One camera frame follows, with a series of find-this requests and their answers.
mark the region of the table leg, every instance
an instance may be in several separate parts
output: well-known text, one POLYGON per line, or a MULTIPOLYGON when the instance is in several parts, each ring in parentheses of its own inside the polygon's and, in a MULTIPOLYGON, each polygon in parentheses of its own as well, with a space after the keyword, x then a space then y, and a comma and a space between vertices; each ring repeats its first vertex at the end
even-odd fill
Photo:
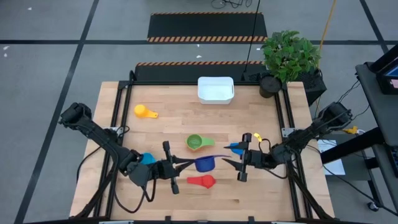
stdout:
POLYGON ((339 144, 323 153, 321 153, 322 164, 333 162, 337 159, 350 155, 351 153, 361 151, 374 144, 382 144, 384 137, 379 127, 361 134, 349 141, 339 144))

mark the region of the wheel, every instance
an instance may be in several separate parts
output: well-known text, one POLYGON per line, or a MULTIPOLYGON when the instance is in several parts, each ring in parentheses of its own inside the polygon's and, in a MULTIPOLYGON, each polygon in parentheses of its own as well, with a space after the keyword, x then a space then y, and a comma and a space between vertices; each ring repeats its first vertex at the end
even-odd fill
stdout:
POLYGON ((374 202, 369 202, 367 205, 368 208, 374 212, 377 212, 379 210, 379 207, 377 207, 374 202))

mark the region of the white container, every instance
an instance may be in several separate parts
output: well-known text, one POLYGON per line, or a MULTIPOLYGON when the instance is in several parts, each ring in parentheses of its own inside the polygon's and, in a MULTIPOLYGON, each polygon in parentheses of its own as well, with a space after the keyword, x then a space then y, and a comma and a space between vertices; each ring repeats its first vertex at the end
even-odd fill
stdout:
POLYGON ((234 97, 234 80, 231 77, 200 77, 198 97, 202 104, 229 104, 234 97))

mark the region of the wooden tabletop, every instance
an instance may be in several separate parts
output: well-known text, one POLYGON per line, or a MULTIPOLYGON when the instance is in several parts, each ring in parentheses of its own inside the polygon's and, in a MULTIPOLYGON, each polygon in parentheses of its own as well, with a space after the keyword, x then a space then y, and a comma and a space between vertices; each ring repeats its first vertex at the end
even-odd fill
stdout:
MULTIPOLYGON (((117 82, 102 83, 93 118, 102 127, 108 127, 111 122, 117 86, 117 82)), ((274 98, 262 98, 258 86, 234 88, 235 96, 229 105, 202 105, 197 97, 197 86, 133 86, 127 117, 127 125, 131 130, 126 133, 123 146, 139 152, 150 152, 156 159, 165 159, 162 142, 170 141, 171 153, 180 158, 225 154, 239 161, 237 155, 224 149, 223 146, 239 142, 243 133, 257 132, 263 138, 269 139, 272 144, 280 143, 274 98), (146 105, 150 110, 158 112, 159 117, 137 118, 134 115, 134 107, 137 104, 146 105), (192 152, 185 145, 185 139, 190 134, 213 138, 216 145, 192 152)), ((289 95, 296 127, 306 128, 311 124, 311 117, 302 83, 290 83, 289 95)), ((124 97, 123 95, 121 100, 118 125, 120 125, 124 97)), ((317 147, 315 141, 310 144, 317 147)), ((85 155, 97 147, 89 140, 85 155)), ((252 139, 250 148, 258 149, 256 138, 252 139)), ((262 148, 267 151, 266 142, 262 143, 262 148)), ((103 157, 104 150, 100 150, 81 168, 70 215, 76 215, 97 189, 103 157)), ((324 210, 333 216, 319 154, 305 149, 302 152, 302 159, 309 191, 324 210)), ((285 175, 285 166, 278 166, 273 171, 285 175)), ((216 168, 206 173, 216 179, 216 184, 206 189, 187 184, 187 177, 205 175, 197 172, 195 166, 190 166, 177 178, 180 188, 178 195, 172 193, 170 180, 158 180, 153 202, 144 201, 141 209, 135 214, 125 212, 114 202, 111 218, 164 220, 165 216, 170 215, 172 220, 247 221, 248 216, 254 216, 256 221, 294 220, 289 181, 275 178, 268 172, 253 167, 248 167, 247 173, 248 181, 239 182, 236 180, 238 172, 221 159, 216 159, 216 168)), ((152 182, 148 184, 147 190, 151 194, 152 182)), ((123 205, 134 210, 142 190, 128 177, 118 175, 116 193, 123 205)), ((302 194, 299 189, 297 193, 300 212, 304 217, 302 194)), ((102 215, 107 198, 108 190, 104 194, 102 215)))

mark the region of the measuring cup handle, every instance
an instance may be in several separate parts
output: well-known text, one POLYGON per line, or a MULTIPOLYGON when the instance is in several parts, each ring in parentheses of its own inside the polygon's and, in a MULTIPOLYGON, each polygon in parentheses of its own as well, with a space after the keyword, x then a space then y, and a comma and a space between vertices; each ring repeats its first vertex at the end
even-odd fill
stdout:
POLYGON ((202 138, 201 145, 202 146, 214 146, 215 142, 214 142, 214 140, 212 140, 210 138, 202 138))

